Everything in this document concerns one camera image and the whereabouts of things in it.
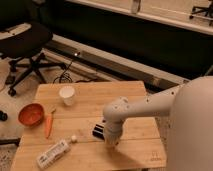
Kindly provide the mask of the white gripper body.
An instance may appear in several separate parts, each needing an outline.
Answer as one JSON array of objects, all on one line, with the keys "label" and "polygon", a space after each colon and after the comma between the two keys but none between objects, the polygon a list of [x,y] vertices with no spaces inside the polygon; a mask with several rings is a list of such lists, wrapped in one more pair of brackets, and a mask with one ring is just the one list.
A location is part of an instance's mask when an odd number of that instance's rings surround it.
[{"label": "white gripper body", "polygon": [[108,146],[116,146],[123,133],[122,122],[110,122],[107,121],[104,126],[104,139]]}]

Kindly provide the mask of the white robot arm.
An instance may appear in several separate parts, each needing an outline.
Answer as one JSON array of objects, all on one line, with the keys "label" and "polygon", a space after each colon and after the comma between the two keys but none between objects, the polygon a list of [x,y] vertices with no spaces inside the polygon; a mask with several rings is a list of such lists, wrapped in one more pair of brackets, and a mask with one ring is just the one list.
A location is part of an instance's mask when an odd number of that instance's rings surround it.
[{"label": "white robot arm", "polygon": [[103,109],[104,138],[115,145],[134,117],[170,118],[167,171],[213,171],[213,76],[130,102],[120,97]]}]

